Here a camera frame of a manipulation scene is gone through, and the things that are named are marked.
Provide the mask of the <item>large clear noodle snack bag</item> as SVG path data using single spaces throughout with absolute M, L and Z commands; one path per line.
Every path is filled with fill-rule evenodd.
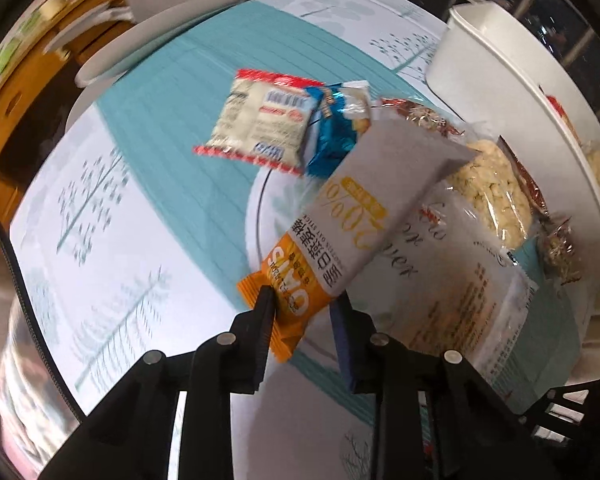
M 352 307 L 407 349 L 460 352 L 501 373 L 536 291 L 468 201 L 440 182 L 347 288 Z

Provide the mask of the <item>small nut snack packet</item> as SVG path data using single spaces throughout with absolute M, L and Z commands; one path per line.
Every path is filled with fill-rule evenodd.
M 574 244 L 570 218 L 548 216 L 540 222 L 536 237 L 544 273 L 559 285 L 567 285 L 582 278 L 582 262 Z

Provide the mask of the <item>grey orange oat bar packet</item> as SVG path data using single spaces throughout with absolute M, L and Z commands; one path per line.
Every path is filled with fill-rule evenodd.
M 257 272 L 237 288 L 252 306 L 276 292 L 270 348 L 288 361 L 312 318 L 370 263 L 436 183 L 477 151 L 405 119 L 373 122 L 293 222 L 275 237 Z

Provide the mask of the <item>blue snack packet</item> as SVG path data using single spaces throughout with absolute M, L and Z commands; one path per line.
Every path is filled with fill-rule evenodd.
M 306 87 L 306 92 L 317 102 L 316 118 L 310 120 L 306 173 L 327 179 L 370 128 L 370 84 L 352 80 Z

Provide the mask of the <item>teal white tablecloth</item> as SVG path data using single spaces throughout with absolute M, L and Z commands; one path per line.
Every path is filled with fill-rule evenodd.
M 175 37 L 118 80 L 48 156 L 10 227 L 47 355 L 88 414 L 148 350 L 195 350 L 245 309 L 236 283 L 322 182 L 197 156 L 238 68 L 366 79 L 445 109 L 424 73 L 445 24 L 408 0 L 251 0 Z M 568 300 L 540 285 L 495 390 L 515 412 L 580 353 Z M 314 318 L 255 396 L 232 401 L 236 479 L 365 479 L 373 398 L 351 396 L 330 319 Z

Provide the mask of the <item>rice cracker clear packet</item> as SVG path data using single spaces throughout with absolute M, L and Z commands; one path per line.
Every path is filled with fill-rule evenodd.
M 509 250 L 520 247 L 548 217 L 542 191 L 502 136 L 486 122 L 468 124 L 437 108 L 405 98 L 382 96 L 377 105 L 477 152 L 446 178 L 476 217 Z

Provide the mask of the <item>red white cracker packet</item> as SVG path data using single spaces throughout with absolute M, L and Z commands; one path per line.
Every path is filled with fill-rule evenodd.
M 321 83 L 254 68 L 237 71 L 209 140 L 194 153 L 302 174 L 302 153 Z

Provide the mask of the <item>white plastic storage bin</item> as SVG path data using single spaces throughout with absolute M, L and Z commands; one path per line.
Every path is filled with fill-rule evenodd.
M 581 355 L 570 379 L 600 378 L 600 187 L 584 151 L 600 148 L 592 108 L 556 58 L 493 2 L 451 9 L 426 83 L 464 122 L 502 136 L 550 211 L 570 218 L 584 265 L 573 286 Z

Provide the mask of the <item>wooden desk with drawers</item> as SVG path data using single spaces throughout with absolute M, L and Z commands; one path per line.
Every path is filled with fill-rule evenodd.
M 125 0 L 33 0 L 0 42 L 0 220 L 8 226 L 81 91 L 78 70 L 131 27 Z

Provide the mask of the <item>white office chair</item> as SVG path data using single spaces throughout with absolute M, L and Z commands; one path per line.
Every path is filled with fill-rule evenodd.
M 66 127 L 79 117 L 133 67 L 175 36 L 244 0 L 125 0 L 125 6 L 99 4 L 71 22 L 47 44 L 58 51 L 87 30 L 108 22 L 128 22 L 132 27 L 99 48 L 74 77 L 82 90 L 69 112 Z

